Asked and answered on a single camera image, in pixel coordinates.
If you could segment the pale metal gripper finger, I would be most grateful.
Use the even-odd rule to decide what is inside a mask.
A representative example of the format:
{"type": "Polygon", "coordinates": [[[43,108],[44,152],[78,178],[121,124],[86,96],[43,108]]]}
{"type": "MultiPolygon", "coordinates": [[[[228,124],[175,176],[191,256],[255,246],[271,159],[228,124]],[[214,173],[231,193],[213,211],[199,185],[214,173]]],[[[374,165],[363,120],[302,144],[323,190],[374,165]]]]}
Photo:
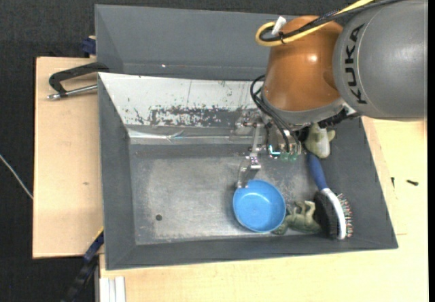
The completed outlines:
{"type": "Polygon", "coordinates": [[[232,141],[234,143],[252,143],[258,122],[259,116],[240,117],[232,129],[232,141]]]}
{"type": "Polygon", "coordinates": [[[262,166],[257,156],[248,156],[239,166],[236,187],[247,187],[248,181],[254,179],[261,168],[262,166]]]}

